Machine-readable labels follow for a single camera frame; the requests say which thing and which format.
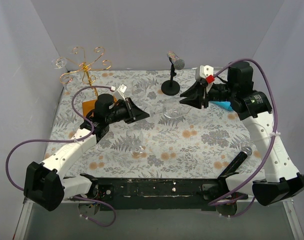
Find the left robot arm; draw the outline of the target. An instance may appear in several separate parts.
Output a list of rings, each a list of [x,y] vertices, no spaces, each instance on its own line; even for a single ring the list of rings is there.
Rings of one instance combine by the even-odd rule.
[[[75,133],[76,140],[63,145],[41,163],[32,162],[26,170],[24,196],[48,211],[55,210],[62,200],[77,195],[93,200],[99,193],[96,177],[81,173],[76,177],[65,175],[83,154],[94,147],[109,131],[110,125],[124,121],[131,124],[149,118],[129,98],[114,100],[111,94],[98,96],[94,108],[87,114]]]

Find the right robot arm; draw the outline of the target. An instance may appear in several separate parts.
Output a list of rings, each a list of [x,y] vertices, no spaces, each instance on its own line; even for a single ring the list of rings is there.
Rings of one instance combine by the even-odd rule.
[[[292,162],[278,132],[278,114],[273,94],[266,95],[254,89],[254,63],[243,58],[224,67],[227,81],[216,84],[220,75],[209,65],[201,65],[195,71],[195,83],[180,97],[181,104],[197,109],[207,108],[209,102],[230,102],[250,133],[256,149],[262,156],[257,169],[251,174],[237,173],[235,166],[218,177],[217,185],[206,190],[210,206],[226,204],[236,192],[253,196],[261,205],[292,198],[304,190],[304,174]]]

